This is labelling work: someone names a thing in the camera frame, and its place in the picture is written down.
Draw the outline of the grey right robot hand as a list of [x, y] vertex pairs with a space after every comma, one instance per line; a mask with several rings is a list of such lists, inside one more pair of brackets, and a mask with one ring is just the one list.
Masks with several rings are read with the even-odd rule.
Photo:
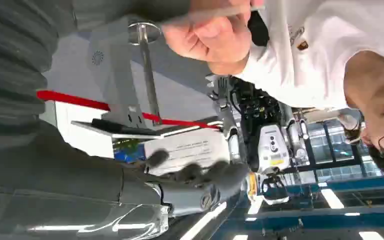
[[150, 240], [240, 190], [248, 167], [218, 161], [153, 176], [90, 156], [53, 125], [0, 124], [0, 240]]

